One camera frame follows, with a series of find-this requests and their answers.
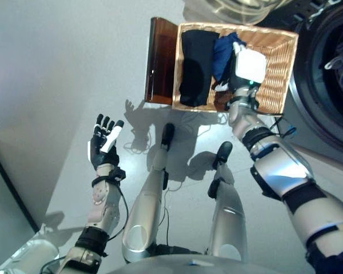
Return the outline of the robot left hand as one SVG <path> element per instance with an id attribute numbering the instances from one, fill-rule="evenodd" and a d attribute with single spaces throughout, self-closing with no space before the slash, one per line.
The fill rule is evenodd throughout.
<path id="1" fill-rule="evenodd" d="M 93 134 L 87 142 L 87 158 L 96 171 L 101 165 L 118 166 L 116 142 L 123 129 L 124 121 L 113 121 L 109 116 L 99 114 L 96 118 Z"/>

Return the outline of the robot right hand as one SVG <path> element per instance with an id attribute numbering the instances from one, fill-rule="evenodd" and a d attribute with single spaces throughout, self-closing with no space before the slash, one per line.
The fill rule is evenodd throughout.
<path id="1" fill-rule="evenodd" d="M 244 44 L 232 43 L 232 55 L 223 76 L 214 87 L 216 92 L 234 92 L 240 87 L 257 87 L 265 79 L 266 56 L 247 49 Z"/>

